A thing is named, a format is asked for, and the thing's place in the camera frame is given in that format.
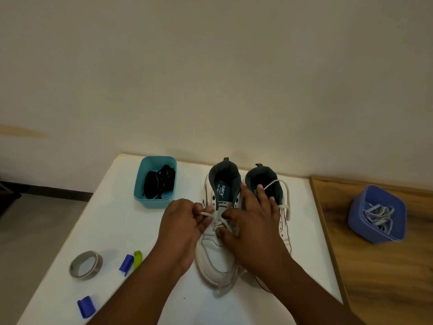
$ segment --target person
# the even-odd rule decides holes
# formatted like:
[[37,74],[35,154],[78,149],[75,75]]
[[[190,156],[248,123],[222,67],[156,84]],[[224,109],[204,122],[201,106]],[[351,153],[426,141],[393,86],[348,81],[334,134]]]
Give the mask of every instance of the person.
[[[239,227],[236,237],[226,228],[218,236],[242,267],[258,276],[301,324],[363,324],[348,308],[317,284],[290,256],[279,237],[280,211],[260,185],[258,198],[241,185],[246,210],[232,208],[223,216]],[[212,212],[186,199],[172,201],[161,219],[154,248],[88,323],[157,324],[170,292],[192,265],[195,247]]]

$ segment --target wall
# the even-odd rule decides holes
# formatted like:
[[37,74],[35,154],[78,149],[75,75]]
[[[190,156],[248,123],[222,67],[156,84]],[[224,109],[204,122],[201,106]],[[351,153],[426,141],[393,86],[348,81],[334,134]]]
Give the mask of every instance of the wall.
[[433,188],[432,0],[1,0],[3,180],[117,152]]

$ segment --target white shoe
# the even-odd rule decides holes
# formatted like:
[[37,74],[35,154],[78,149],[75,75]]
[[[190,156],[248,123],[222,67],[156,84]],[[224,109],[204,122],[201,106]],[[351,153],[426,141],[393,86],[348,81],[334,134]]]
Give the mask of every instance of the white shoe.
[[241,183],[236,164],[226,157],[209,171],[203,188],[203,207],[214,207],[214,212],[209,214],[214,219],[198,240],[195,257],[204,280],[220,289],[234,284],[239,266],[215,230],[225,226],[231,232],[234,231],[221,214],[231,207],[240,207]]
[[[289,199],[289,187],[283,180],[279,180],[277,174],[269,167],[263,166],[262,164],[256,164],[257,168],[250,170],[245,176],[245,183],[247,187],[257,196],[257,185],[262,185],[265,189],[266,196],[275,198],[280,209],[280,223],[279,233],[281,239],[287,247],[289,253],[292,252],[290,245],[289,231],[287,222],[290,220],[290,199]],[[282,189],[282,182],[285,186],[285,191]],[[270,292],[268,287],[262,282],[260,278],[256,276],[257,282],[260,286]]]

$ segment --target gray floor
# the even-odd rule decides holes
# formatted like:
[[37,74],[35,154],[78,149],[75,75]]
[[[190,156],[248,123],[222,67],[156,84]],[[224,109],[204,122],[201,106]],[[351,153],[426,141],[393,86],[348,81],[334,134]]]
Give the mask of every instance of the gray floor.
[[23,195],[0,217],[0,318],[15,325],[87,202]]

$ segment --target person's right arm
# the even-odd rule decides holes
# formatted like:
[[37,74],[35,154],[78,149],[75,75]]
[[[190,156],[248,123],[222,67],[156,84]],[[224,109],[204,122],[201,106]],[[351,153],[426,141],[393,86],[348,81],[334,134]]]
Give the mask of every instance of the person's right arm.
[[275,200],[267,198],[261,185],[258,200],[245,184],[241,190],[246,211],[230,209],[223,214],[236,221],[239,236],[225,228],[217,231],[240,264],[268,286],[298,325],[363,324],[291,258],[279,236],[280,210]]

